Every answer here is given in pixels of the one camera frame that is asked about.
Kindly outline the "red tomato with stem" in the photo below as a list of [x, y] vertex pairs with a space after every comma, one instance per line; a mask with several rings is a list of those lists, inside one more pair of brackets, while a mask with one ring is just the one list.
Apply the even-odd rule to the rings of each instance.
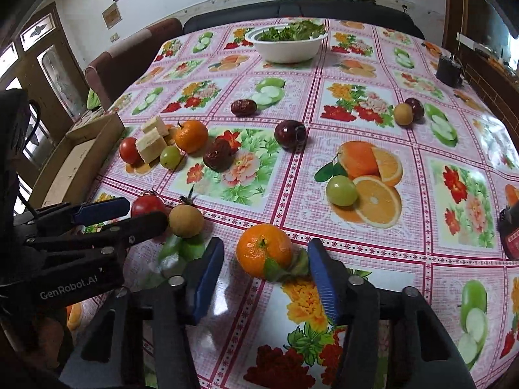
[[155, 193], [147, 193], [138, 197], [132, 204], [130, 216], [135, 218], [148, 213], [161, 212], [167, 213], [163, 200]]

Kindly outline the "brown longan fruit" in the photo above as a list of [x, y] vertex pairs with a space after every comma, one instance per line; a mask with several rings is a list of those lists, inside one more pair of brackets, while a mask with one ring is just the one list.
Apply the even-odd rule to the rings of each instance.
[[397, 104], [394, 107], [393, 117], [395, 122], [400, 126], [406, 127], [412, 125], [414, 122], [413, 108], [407, 103]]
[[204, 226], [201, 212], [191, 205], [178, 205], [169, 213], [169, 226], [180, 238], [191, 238], [200, 234]]

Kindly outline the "orange mandarin with leaf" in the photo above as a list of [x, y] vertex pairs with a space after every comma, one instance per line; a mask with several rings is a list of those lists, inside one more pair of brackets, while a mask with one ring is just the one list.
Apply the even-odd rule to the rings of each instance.
[[287, 270], [294, 258], [289, 237], [274, 225], [262, 223], [240, 236], [235, 255], [242, 269], [252, 277], [265, 278], [265, 266], [273, 260]]

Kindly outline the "red cherry tomato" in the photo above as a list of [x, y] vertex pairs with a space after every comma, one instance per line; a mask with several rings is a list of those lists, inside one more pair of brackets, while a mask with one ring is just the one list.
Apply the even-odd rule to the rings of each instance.
[[121, 141], [119, 146], [119, 154], [124, 162], [131, 165], [142, 161], [142, 158], [136, 148], [135, 137], [127, 137]]

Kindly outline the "green grape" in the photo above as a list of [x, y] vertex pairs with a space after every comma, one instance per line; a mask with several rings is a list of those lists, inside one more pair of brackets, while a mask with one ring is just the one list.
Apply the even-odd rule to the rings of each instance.
[[353, 205], [358, 198], [355, 184], [346, 176], [332, 177], [326, 185], [325, 194], [330, 203], [341, 207]]
[[182, 155], [176, 146], [167, 146], [163, 149], [159, 162], [169, 171], [174, 171], [181, 161]]

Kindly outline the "cream cake cube front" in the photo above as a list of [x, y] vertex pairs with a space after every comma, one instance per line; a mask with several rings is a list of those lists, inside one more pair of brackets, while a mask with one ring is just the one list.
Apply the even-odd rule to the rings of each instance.
[[145, 163], [151, 163], [159, 158], [166, 147], [163, 136], [155, 128], [136, 141], [136, 150]]

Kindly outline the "dark red jujube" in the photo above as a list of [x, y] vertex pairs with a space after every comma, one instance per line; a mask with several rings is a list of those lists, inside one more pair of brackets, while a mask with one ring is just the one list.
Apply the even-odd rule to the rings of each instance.
[[238, 99], [231, 103], [231, 112], [239, 118], [255, 114], [258, 105], [252, 99]]
[[204, 164], [215, 172], [224, 172], [231, 167], [233, 150], [225, 139], [216, 139], [203, 156]]

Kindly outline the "dark red plum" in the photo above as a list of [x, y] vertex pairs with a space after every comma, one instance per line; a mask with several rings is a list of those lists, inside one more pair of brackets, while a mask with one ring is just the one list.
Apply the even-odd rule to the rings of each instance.
[[283, 120], [274, 129], [274, 138], [285, 150], [291, 150], [306, 141], [307, 130], [296, 120]]

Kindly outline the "cardboard tray box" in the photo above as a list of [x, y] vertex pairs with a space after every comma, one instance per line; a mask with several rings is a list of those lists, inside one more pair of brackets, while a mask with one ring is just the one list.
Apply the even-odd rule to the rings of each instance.
[[85, 201], [94, 178], [124, 130], [115, 112], [67, 132], [32, 188], [31, 207]]

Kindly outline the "green cushion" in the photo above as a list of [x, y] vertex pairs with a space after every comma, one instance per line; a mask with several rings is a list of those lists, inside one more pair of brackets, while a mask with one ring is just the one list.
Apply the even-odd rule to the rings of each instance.
[[93, 89], [89, 89], [86, 100], [86, 108], [89, 111], [94, 111], [98, 109], [101, 105], [102, 104], [98, 94]]

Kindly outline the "fruit print pink tablecloth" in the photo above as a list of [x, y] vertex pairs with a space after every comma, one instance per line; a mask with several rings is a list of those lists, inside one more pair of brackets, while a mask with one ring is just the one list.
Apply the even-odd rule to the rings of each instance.
[[[225, 261], [208, 315], [189, 331], [204, 388], [327, 388], [345, 336], [299, 278], [271, 284], [236, 261], [242, 233], [260, 223], [296, 248], [319, 238], [352, 273], [393, 291], [420, 290], [458, 345], [474, 383], [487, 387], [518, 357], [518, 265], [508, 260], [499, 212], [518, 197], [518, 154], [505, 125], [467, 86], [435, 78], [439, 47], [403, 32], [325, 20], [328, 37], [310, 61], [265, 61], [248, 32], [272, 19], [211, 27], [166, 41], [147, 71], [112, 103], [126, 133], [160, 115], [199, 120], [236, 158], [216, 173], [201, 156], [176, 171], [107, 161], [96, 201], [149, 190], [168, 206], [194, 194], [204, 238], [219, 237]], [[408, 98], [425, 115], [393, 117]], [[236, 117], [231, 103], [258, 110]], [[274, 129], [296, 120], [306, 141], [282, 148]], [[346, 176], [358, 198], [336, 206], [328, 181]]]

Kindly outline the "wooden glass door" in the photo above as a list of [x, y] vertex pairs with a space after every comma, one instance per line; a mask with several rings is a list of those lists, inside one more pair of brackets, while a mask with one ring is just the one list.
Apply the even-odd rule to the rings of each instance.
[[25, 89], [32, 101], [30, 141], [17, 166], [22, 198], [14, 212], [22, 213], [45, 163], [86, 111], [88, 86], [56, 3], [36, 11], [1, 51], [1, 89]]

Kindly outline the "red black device right edge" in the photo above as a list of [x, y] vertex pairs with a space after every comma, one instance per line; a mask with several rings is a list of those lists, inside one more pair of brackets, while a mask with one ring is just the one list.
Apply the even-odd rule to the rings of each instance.
[[498, 231], [501, 238], [501, 245], [507, 258], [511, 261], [517, 261], [519, 259], [518, 208], [518, 202], [513, 206], [507, 206], [500, 212], [498, 218]]

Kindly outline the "white bowl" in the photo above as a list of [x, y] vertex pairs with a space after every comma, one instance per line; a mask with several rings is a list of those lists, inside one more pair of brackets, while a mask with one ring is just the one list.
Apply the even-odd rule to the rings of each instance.
[[260, 36], [267, 32], [270, 26], [256, 28], [248, 32], [245, 39], [252, 43], [255, 50], [267, 61], [277, 64], [291, 64], [306, 62], [314, 58], [325, 39], [328, 32], [320, 34], [316, 38], [308, 38], [302, 41], [262, 41]]

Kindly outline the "black cup on table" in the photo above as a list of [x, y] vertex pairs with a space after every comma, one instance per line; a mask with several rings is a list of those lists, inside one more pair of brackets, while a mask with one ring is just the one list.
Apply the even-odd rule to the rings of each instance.
[[438, 60], [435, 76], [450, 88], [459, 88], [463, 81], [463, 67], [453, 54], [442, 55]]

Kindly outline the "green lettuce leaves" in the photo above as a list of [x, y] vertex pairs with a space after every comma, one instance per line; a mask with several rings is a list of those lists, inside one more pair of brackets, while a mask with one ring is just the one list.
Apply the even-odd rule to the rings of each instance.
[[313, 23], [310, 20], [301, 20], [282, 28], [269, 27], [264, 32], [261, 32], [256, 37], [256, 40], [267, 42], [307, 41], [316, 39], [325, 33], [324, 25]]

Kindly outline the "black leather sofa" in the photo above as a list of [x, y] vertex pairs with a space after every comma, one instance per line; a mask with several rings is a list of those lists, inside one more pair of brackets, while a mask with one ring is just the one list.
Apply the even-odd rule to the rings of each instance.
[[416, 38], [425, 36], [403, 11], [377, 5], [373, 0], [274, 0], [209, 11], [191, 17], [183, 32], [265, 18], [330, 18], [381, 26]]

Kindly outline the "wooden sideboard with clutter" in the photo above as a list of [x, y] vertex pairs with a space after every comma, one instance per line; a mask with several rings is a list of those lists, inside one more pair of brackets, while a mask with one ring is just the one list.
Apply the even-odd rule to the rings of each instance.
[[442, 45], [456, 54], [480, 99], [518, 139], [518, 76], [513, 38], [488, 0], [446, 0]]

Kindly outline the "small wall plaque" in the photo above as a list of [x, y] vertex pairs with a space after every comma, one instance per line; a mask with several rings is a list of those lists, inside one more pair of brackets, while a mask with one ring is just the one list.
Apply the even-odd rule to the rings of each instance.
[[121, 13], [117, 3], [113, 2], [109, 7], [107, 7], [105, 11], [102, 12], [102, 17], [107, 29], [111, 29], [121, 22]]

